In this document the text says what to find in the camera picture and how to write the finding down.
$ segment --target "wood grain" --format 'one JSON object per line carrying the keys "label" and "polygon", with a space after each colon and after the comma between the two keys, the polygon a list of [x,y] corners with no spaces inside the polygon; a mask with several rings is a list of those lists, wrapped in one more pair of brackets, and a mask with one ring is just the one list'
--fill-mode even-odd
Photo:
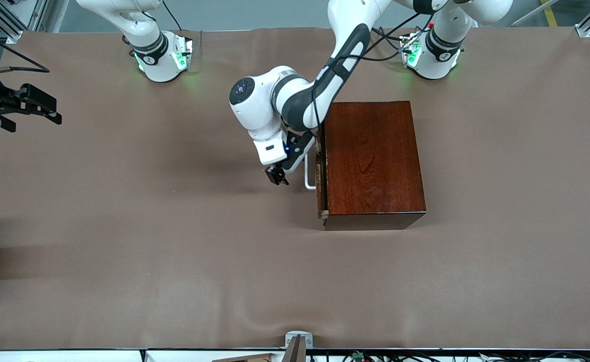
{"label": "wood grain", "polygon": [[324,126],[330,215],[426,211],[409,102],[334,103]]}

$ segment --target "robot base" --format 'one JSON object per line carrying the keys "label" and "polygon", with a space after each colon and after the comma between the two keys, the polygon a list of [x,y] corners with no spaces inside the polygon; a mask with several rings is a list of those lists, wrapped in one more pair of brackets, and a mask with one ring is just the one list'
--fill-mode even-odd
{"label": "robot base", "polygon": [[412,69],[422,78],[436,80],[449,74],[449,71],[456,66],[460,50],[458,50],[453,56],[447,52],[443,53],[442,55],[447,57],[447,59],[442,61],[437,60],[435,55],[421,46],[421,44],[424,44],[424,37],[426,37],[427,34],[428,33],[423,33],[421,38],[409,47],[411,54],[403,53],[403,64],[405,64],[407,68]]}
{"label": "robot base", "polygon": [[168,50],[160,57],[156,65],[146,64],[145,57],[141,60],[138,55],[135,55],[139,62],[139,69],[155,82],[169,82],[182,71],[188,71],[192,58],[192,39],[173,32],[162,33],[168,39]]}

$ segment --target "wooden drawer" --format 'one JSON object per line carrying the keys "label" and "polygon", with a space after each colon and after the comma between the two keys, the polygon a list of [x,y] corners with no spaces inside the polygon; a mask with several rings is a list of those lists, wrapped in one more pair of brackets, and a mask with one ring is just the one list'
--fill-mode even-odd
{"label": "wooden drawer", "polygon": [[406,229],[421,218],[410,103],[334,103],[320,127],[316,186],[327,230]]}

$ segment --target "black cable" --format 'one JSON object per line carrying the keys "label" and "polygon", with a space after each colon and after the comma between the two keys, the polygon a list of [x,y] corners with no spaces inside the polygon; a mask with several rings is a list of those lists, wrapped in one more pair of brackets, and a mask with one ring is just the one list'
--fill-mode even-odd
{"label": "black cable", "polygon": [[419,357],[419,358],[428,359],[431,362],[440,362],[439,360],[437,360],[433,357],[430,357],[429,355],[426,355],[425,353],[422,353],[422,352],[405,351],[405,353],[407,353],[407,355],[405,355],[405,357],[413,359],[413,360],[418,360],[416,357]]}
{"label": "black cable", "polygon": [[[405,21],[401,22],[397,27],[393,28],[391,31],[389,31],[387,34],[385,34],[385,36],[381,37],[380,39],[378,39],[375,43],[373,43],[373,45],[371,45],[369,48],[366,49],[366,51],[364,52],[364,55],[344,55],[342,57],[336,58],[334,59],[329,66],[326,67],[326,71],[329,71],[331,68],[333,68],[337,62],[339,60],[342,59],[347,59],[347,58],[355,58],[355,59],[364,59],[364,60],[369,60],[369,61],[373,61],[373,62],[378,62],[378,61],[385,61],[385,60],[390,60],[395,58],[398,55],[398,51],[396,51],[396,54],[391,55],[390,57],[387,58],[383,58],[383,59],[373,59],[373,58],[367,58],[364,57],[366,54],[369,53],[369,51],[373,50],[373,48],[375,48],[381,41],[383,41],[385,39],[385,37],[393,34],[396,30],[398,30],[399,28],[403,27],[406,23],[409,23],[410,21],[414,20],[415,18],[417,18],[417,16],[419,16],[419,13],[416,13],[412,16],[410,16],[408,19],[406,19]],[[313,86],[311,87],[311,97],[313,97],[313,110],[315,111],[315,120],[318,124],[318,127],[320,126],[321,122],[320,122],[320,112],[318,112],[318,103],[317,103],[317,96],[315,94],[315,91],[317,90],[318,87],[318,79],[322,78],[322,76],[318,76],[317,78],[315,78],[315,80],[313,81]]]}
{"label": "black cable", "polygon": [[[379,31],[378,31],[378,29],[373,29],[373,32],[376,33],[376,34],[378,34],[378,35],[380,35],[380,36],[382,36],[382,37],[384,37],[384,29],[382,29],[382,27],[380,27]],[[396,50],[399,50],[400,48],[398,48],[394,43],[391,43],[391,39],[390,38],[392,38],[391,35],[385,37],[386,42],[389,43],[389,45],[391,46],[391,48],[396,49]]]}
{"label": "black cable", "polygon": [[38,63],[38,62],[36,62],[36,61],[34,61],[32,59],[29,59],[25,55],[22,55],[21,53],[13,50],[12,48],[8,47],[7,44],[3,44],[3,43],[0,42],[0,46],[2,48],[4,48],[5,50],[9,51],[10,53],[12,53],[14,55],[17,55],[20,58],[22,58],[22,59],[24,59],[24,60],[26,60],[26,61],[30,62],[31,64],[33,64],[33,65],[35,65],[35,66],[38,67],[38,68],[26,68],[26,67],[23,67],[23,66],[10,66],[9,67],[9,69],[10,69],[9,71],[17,71],[17,70],[19,70],[19,71],[35,71],[35,72],[38,72],[38,73],[49,73],[49,69],[47,69],[46,67],[42,66],[40,63]]}
{"label": "black cable", "polygon": [[364,356],[364,360],[368,360],[368,362],[375,362],[375,360],[371,358],[371,356],[368,355],[366,352],[362,352],[362,355]]}
{"label": "black cable", "polygon": [[178,27],[179,30],[183,31],[183,28],[181,28],[180,23],[178,23],[178,21],[176,21],[176,18],[174,17],[174,14],[170,11],[168,5],[166,4],[166,0],[162,1],[163,6],[166,7],[166,10],[168,10],[168,14],[170,14],[170,16],[172,17],[172,20],[175,21],[176,26]]}
{"label": "black cable", "polygon": [[520,357],[511,358],[511,357],[507,357],[506,355],[501,355],[501,354],[497,354],[497,353],[490,353],[487,355],[487,357],[500,358],[500,359],[496,359],[499,362],[519,362],[520,360],[522,360]]}
{"label": "black cable", "polygon": [[[121,41],[123,41],[123,43],[127,44],[127,45],[132,45],[130,44],[130,41],[128,41],[128,38],[125,37],[125,34],[123,34],[121,36]],[[134,57],[134,49],[130,49],[130,51],[128,52],[128,55],[130,55],[130,57]]]}
{"label": "black cable", "polygon": [[409,355],[406,355],[405,358],[403,358],[401,360],[406,360],[406,359],[412,359],[412,360],[415,360],[416,362],[425,362],[424,360],[421,360],[419,358],[416,358],[416,357],[413,357],[413,356],[409,356]]}
{"label": "black cable", "polygon": [[157,21],[157,19],[153,18],[152,16],[150,16],[150,14],[146,13],[146,12],[141,12],[141,14],[144,14],[146,18],[148,19],[152,19],[154,21]]}
{"label": "black cable", "polygon": [[536,358],[536,359],[533,359],[533,360],[536,360],[537,362],[540,362],[541,360],[544,360],[546,358],[552,358],[552,357],[554,357],[556,355],[561,355],[561,354],[564,355],[563,356],[564,358],[568,358],[568,356],[571,356],[571,357],[575,357],[575,358],[578,358],[578,359],[582,359],[585,362],[590,362],[590,358],[587,358],[584,355],[580,355],[580,354],[572,353],[572,352],[565,352],[563,350],[562,351],[559,351],[559,352],[555,352],[555,353],[549,354],[549,355],[546,355],[545,357]]}
{"label": "black cable", "polygon": [[382,362],[386,362],[385,358],[387,358],[387,356],[385,355],[380,355],[377,353],[374,353],[375,357],[378,357],[380,360],[382,360]]}

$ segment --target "cable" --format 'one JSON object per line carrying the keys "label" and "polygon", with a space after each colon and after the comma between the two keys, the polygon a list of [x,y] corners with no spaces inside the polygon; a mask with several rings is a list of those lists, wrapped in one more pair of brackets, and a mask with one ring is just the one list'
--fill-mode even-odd
{"label": "cable", "polygon": [[[384,37],[384,29],[382,29],[382,27],[379,28],[379,31],[378,31],[378,29],[372,29],[372,30],[373,30],[374,33],[376,33],[376,34]],[[384,38],[386,39],[386,42],[389,43],[389,45],[391,46],[391,48],[396,49],[396,50],[399,49],[394,43],[391,43],[391,39],[390,38],[392,38],[392,36],[388,36],[388,37],[384,37]]]}
{"label": "cable", "polygon": [[146,18],[152,19],[155,22],[157,21],[157,19],[153,18],[152,16],[150,16],[150,14],[146,13],[146,12],[141,12],[141,14],[144,14]]}
{"label": "cable", "polygon": [[[125,37],[125,34],[123,34],[121,36],[121,41],[123,41],[123,43],[131,46],[130,41],[128,41],[128,38]],[[130,55],[130,57],[134,57],[134,48],[130,49],[130,51],[128,52],[128,55]]]}
{"label": "cable", "polygon": [[417,359],[415,357],[412,357],[412,356],[416,356],[416,357],[419,357],[419,358],[428,359],[431,362],[440,362],[439,360],[437,360],[437,359],[435,359],[433,357],[430,357],[429,355],[426,355],[425,353],[422,353],[422,352],[405,351],[405,353],[407,353],[409,355],[408,358],[411,358],[411,359],[414,359],[414,360],[417,360]]}
{"label": "cable", "polygon": [[585,362],[590,362],[590,358],[587,358],[587,357],[585,357],[585,356],[583,356],[583,355],[580,355],[580,354],[577,354],[577,353],[572,353],[572,352],[565,352],[565,351],[559,351],[559,352],[555,352],[555,353],[552,353],[552,354],[546,355],[545,357],[542,357],[542,358],[536,358],[536,359],[533,359],[533,360],[536,360],[537,362],[540,362],[541,360],[544,360],[544,359],[546,359],[546,358],[552,358],[552,357],[554,357],[555,355],[560,355],[560,354],[563,354],[563,355],[564,355],[564,356],[563,356],[564,358],[568,358],[568,356],[572,356],[572,357],[575,357],[575,358],[578,358],[578,359],[582,359],[582,360],[584,360]]}
{"label": "cable", "polygon": [[[396,30],[398,30],[399,28],[403,27],[406,23],[409,23],[410,21],[414,20],[415,18],[417,18],[417,16],[419,16],[419,13],[416,13],[412,16],[410,16],[408,19],[406,19],[405,21],[401,22],[397,27],[391,29],[387,34],[385,34],[384,36],[382,36],[380,39],[378,39],[375,43],[373,43],[373,45],[371,45],[370,47],[368,47],[366,49],[366,51],[364,52],[363,55],[352,55],[352,54],[348,54],[348,55],[343,55],[342,57],[336,58],[334,59],[328,66],[326,66],[326,71],[329,71],[331,68],[333,68],[337,62],[339,62],[339,60],[342,59],[348,59],[348,58],[355,58],[358,61],[360,59],[364,59],[364,60],[368,60],[368,61],[372,61],[372,62],[383,62],[385,60],[390,60],[395,58],[396,56],[398,56],[400,50],[396,51],[395,54],[386,57],[386,58],[382,58],[382,59],[374,59],[374,58],[367,58],[364,57],[366,54],[369,53],[369,51],[373,50],[373,48],[375,48],[380,42],[382,42],[386,37],[390,36],[391,34],[393,34]],[[431,19],[433,18],[433,15],[429,17],[429,20],[427,21],[427,26],[429,25],[429,23],[431,22]],[[317,78],[315,78],[315,80],[313,81],[313,86],[311,87],[311,97],[313,97],[313,110],[315,111],[315,120],[318,124],[318,127],[320,126],[321,122],[320,122],[320,112],[318,111],[318,103],[317,103],[317,96],[315,94],[315,91],[317,90],[318,87],[318,79],[322,78],[322,76],[318,76]]]}
{"label": "cable", "polygon": [[170,11],[168,5],[166,4],[166,0],[162,1],[163,6],[166,7],[166,10],[168,10],[168,14],[170,14],[170,16],[172,17],[172,20],[175,21],[176,26],[178,27],[179,30],[183,31],[183,28],[181,28],[180,23],[178,23],[178,21],[176,21],[176,18],[174,17],[174,14]]}
{"label": "cable", "polygon": [[375,362],[375,360],[371,358],[371,356],[368,355],[366,352],[362,352],[362,355],[364,356],[364,360],[368,360],[368,362]]}
{"label": "cable", "polygon": [[40,63],[37,63],[36,61],[29,59],[25,55],[22,55],[21,53],[17,52],[16,50],[13,50],[12,48],[8,47],[7,44],[3,44],[0,42],[0,46],[2,48],[4,48],[5,50],[9,51],[10,53],[17,55],[20,58],[22,58],[22,59],[24,59],[24,60],[26,60],[26,61],[30,62],[31,64],[38,67],[38,68],[26,68],[23,66],[10,66],[10,67],[5,67],[5,68],[0,68],[0,69],[5,69],[5,71],[0,71],[0,73],[6,73],[8,71],[35,71],[38,73],[49,73],[49,69],[45,68]]}
{"label": "cable", "polygon": [[506,355],[501,355],[501,354],[497,354],[497,353],[490,353],[487,355],[487,357],[500,358],[500,359],[490,359],[489,362],[492,362],[493,360],[497,360],[499,362],[519,362],[520,360],[522,360],[521,357],[511,358],[511,357],[507,357]]}

